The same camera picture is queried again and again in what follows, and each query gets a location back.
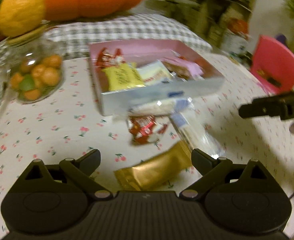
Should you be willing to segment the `yellow snack packet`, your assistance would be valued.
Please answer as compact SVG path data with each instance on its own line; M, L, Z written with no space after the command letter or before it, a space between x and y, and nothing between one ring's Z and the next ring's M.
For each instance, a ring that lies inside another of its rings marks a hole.
M128 62L103 69L108 80L108 90L144 87L144 81L136 69L136 65L135 62Z

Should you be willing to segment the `red plastic chair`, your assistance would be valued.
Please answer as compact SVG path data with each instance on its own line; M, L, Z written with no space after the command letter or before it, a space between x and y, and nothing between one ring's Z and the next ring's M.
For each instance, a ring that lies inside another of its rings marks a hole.
M261 35L250 73L270 93L290 92L294 87L294 54L275 38Z

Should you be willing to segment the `gold foil snack packet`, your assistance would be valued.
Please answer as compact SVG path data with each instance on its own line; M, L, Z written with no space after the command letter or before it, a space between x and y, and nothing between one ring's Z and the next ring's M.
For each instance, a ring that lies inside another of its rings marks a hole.
M149 191L191 166L191 151L185 142L179 141L138 165L114 171L114 175L125 190Z

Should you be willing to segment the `red candy packet on cloth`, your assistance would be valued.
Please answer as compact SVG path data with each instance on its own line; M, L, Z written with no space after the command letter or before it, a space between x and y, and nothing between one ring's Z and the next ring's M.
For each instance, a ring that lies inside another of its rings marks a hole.
M135 145L158 142L170 125L167 116L130 116L127 120L128 131Z

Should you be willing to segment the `white rice cracker packet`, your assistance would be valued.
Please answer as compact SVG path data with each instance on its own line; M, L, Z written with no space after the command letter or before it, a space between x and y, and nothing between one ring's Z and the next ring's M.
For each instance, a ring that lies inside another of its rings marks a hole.
M127 112L129 116L161 116L180 113L193 107L192 98L168 98L131 106Z

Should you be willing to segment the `pink snack packet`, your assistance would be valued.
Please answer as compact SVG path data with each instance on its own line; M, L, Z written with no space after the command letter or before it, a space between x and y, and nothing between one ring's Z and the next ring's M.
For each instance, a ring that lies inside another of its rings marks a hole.
M186 60L184 57L163 57L160 61L170 72L175 72L178 77L185 79L199 79L204 70L197 63Z

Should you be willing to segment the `pink cardboard box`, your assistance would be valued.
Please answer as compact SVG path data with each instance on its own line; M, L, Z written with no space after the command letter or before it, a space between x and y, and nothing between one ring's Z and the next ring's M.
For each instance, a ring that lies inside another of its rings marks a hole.
M103 116L171 98L219 91L224 76L178 40L119 40L89 46L91 73Z

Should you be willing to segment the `cream white wafer packet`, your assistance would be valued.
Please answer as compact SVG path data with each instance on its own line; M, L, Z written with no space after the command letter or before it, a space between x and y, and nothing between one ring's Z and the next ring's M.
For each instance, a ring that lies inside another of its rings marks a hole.
M172 76L166 66L159 60L138 67L137 71L145 86L158 85L172 80Z

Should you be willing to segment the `small red candy packet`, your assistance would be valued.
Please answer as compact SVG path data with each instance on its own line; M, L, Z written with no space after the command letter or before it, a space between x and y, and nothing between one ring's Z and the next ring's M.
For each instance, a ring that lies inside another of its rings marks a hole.
M125 63L123 52L120 48L117 48L112 54L104 47L97 55L95 65L99 68L107 68L112 66L118 66Z

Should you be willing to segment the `wooden bookshelf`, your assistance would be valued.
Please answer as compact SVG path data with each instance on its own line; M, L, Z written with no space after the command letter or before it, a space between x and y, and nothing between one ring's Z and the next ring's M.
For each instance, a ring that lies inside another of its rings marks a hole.
M249 22L256 0L147 0L146 6L219 46L229 21Z

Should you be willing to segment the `glass jar with kumquats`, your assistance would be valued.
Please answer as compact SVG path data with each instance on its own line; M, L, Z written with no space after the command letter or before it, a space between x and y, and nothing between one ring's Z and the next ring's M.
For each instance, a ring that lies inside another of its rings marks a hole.
M6 40L9 87L21 103L53 94L64 81L63 44L45 37L47 25Z

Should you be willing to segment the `grey checkered cushion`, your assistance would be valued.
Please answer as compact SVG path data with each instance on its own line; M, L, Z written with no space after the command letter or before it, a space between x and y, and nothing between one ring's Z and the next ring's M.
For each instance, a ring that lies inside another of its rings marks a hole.
M63 44L63 61L89 57L89 46L93 43L119 40L178 40L196 52L211 51L211 46L179 22L158 14L135 14L98 22L74 22L56 25L45 31L45 37ZM3 84L9 85L6 67L9 50L6 40L0 43L0 101ZM64 81L67 69L64 69Z

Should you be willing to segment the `large yellow citrus fruit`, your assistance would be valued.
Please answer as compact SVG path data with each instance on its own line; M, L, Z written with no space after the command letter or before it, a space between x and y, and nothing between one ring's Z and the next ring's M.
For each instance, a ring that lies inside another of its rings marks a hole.
M2 0L0 32L6 37L21 36L45 19L45 0Z

